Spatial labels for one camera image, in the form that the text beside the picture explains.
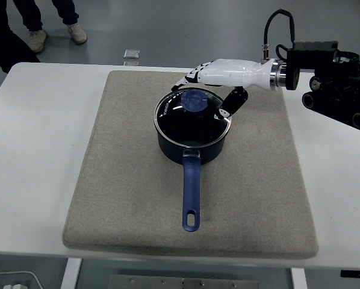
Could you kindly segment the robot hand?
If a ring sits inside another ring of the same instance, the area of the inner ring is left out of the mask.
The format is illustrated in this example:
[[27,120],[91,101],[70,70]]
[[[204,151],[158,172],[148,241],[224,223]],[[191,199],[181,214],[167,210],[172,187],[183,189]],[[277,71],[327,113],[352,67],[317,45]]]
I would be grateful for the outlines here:
[[274,59],[263,64],[249,60],[217,59],[194,68],[176,82],[172,90],[176,91],[187,84],[232,87],[233,91],[214,115],[215,119],[229,118],[247,101],[247,88],[254,85],[272,91],[279,87],[278,68],[279,63]]

